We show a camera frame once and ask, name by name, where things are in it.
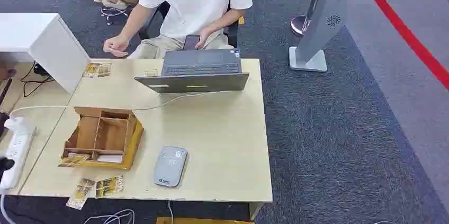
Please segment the person's left hand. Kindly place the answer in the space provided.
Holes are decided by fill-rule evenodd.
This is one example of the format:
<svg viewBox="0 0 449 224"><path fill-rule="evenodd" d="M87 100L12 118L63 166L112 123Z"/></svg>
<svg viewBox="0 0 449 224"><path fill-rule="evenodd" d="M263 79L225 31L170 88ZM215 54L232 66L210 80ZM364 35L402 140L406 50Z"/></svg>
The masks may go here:
<svg viewBox="0 0 449 224"><path fill-rule="evenodd" d="M206 43L208 37L210 36L211 32L212 32L212 31L210 30L209 27L204 28L204 29L202 29L202 30L200 31L200 33L199 33L199 36L200 36L199 41L198 41L198 43L195 45L195 49L196 49L196 50L199 50L199 49L203 49L203 48L204 48L205 43Z"/></svg>

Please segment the person's right hand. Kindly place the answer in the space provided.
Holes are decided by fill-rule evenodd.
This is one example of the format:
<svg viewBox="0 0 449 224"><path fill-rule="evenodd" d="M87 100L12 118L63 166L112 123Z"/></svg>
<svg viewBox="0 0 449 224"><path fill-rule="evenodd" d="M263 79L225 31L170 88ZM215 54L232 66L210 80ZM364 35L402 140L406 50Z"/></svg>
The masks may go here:
<svg viewBox="0 0 449 224"><path fill-rule="evenodd" d="M117 35L115 37L105 40L103 51L112 54L115 57L125 57L128 55L127 47L130 39Z"/></svg>

